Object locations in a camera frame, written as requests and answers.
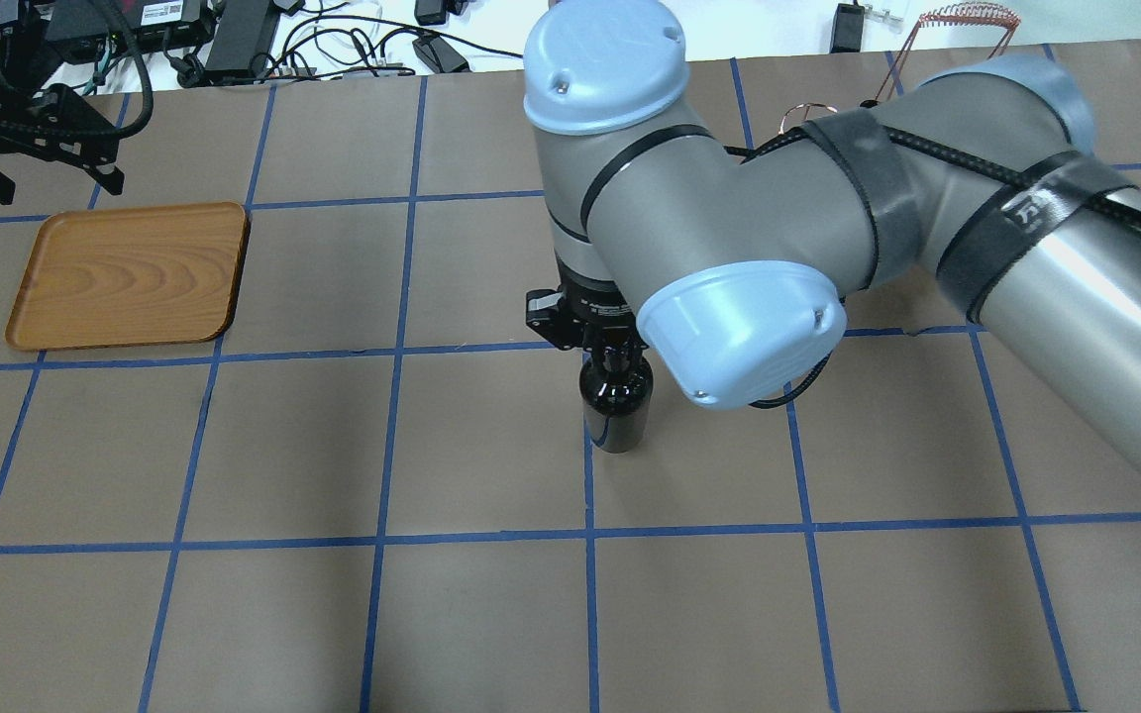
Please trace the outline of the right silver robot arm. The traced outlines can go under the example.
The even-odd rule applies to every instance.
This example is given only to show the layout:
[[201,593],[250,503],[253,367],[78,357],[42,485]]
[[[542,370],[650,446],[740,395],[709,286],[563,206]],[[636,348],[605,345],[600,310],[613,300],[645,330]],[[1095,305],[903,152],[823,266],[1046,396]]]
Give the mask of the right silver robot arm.
[[1141,470],[1141,191],[1057,62],[948,68],[741,159],[658,1],[555,5],[524,78],[565,297],[605,295],[689,402],[764,402],[919,264]]

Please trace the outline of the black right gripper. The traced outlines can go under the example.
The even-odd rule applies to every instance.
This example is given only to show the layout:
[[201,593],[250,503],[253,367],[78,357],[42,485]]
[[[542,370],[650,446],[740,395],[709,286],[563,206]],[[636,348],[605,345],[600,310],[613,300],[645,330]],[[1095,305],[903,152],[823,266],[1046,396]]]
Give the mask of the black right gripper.
[[615,289],[529,290],[525,324],[559,351],[578,349],[596,359],[634,359],[652,346],[640,335],[633,308]]

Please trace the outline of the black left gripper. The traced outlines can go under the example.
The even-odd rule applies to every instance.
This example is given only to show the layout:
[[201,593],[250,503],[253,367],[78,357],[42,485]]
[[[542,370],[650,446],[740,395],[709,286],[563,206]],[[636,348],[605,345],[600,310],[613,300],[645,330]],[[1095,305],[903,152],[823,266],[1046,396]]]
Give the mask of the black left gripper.
[[[54,84],[29,96],[0,86],[0,154],[58,159],[84,172],[118,197],[126,176],[118,167],[121,128],[72,87]],[[10,206],[17,185],[0,170],[0,206]]]

